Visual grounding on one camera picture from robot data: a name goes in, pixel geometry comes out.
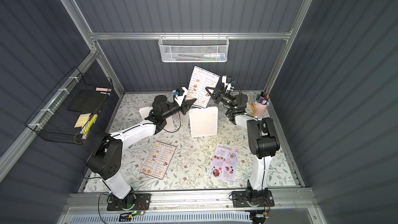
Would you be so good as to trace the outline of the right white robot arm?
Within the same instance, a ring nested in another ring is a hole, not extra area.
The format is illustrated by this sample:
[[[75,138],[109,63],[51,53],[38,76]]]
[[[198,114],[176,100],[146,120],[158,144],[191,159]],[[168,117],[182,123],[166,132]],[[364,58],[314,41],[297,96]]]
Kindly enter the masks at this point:
[[[250,152],[254,156],[252,173],[248,180],[245,200],[254,201],[267,197],[268,172],[271,161],[280,149],[280,143],[271,118],[258,118],[246,112],[248,97],[241,90],[231,95],[226,88],[206,87],[206,92],[216,103],[227,107],[226,116],[235,125],[246,128]]]

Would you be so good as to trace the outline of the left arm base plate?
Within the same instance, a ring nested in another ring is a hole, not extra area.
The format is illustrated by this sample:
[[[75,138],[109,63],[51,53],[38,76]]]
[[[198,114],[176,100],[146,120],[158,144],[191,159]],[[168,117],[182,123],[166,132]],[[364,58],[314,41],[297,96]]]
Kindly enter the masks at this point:
[[[149,209],[151,194],[130,193],[119,199],[110,195],[107,199],[108,211],[146,211]]]

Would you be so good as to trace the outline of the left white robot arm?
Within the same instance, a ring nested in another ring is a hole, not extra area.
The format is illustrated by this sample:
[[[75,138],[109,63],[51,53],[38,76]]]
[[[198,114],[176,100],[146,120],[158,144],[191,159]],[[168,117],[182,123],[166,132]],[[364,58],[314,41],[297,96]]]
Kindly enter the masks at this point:
[[[125,200],[134,196],[134,190],[120,172],[123,152],[140,140],[161,132],[166,120],[173,115],[186,115],[196,101],[196,98],[174,95],[170,102],[165,95],[156,96],[148,117],[137,125],[106,135],[88,157],[87,167],[100,176],[113,197]]]

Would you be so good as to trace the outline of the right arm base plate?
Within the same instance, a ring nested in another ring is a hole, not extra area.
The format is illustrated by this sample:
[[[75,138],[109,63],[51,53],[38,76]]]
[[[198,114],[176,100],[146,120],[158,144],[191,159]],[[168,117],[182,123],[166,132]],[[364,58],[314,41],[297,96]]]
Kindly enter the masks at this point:
[[[255,191],[233,191],[230,200],[235,208],[239,207],[274,207],[272,192],[268,189]]]

